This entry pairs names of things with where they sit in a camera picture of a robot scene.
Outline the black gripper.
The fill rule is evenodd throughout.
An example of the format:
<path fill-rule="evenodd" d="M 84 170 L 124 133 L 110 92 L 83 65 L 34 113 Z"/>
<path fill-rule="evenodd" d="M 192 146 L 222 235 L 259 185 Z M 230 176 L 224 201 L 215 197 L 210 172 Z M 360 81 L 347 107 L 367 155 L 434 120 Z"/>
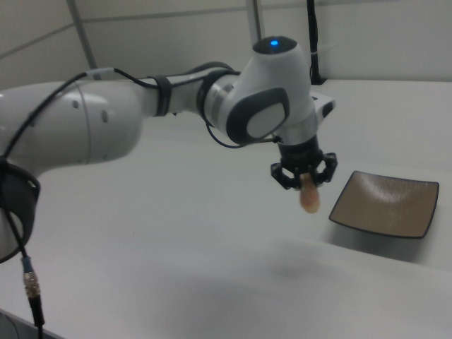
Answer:
<path fill-rule="evenodd" d="M 316 186 L 331 182 L 338 160 L 335 153 L 323 153 L 319 147 L 317 135 L 297 145 L 279 143 L 280 163 L 270 166 L 270 174 L 285 190 L 300 190 L 301 173 L 311 169 L 311 178 Z M 289 170 L 287 176 L 283 170 Z"/>

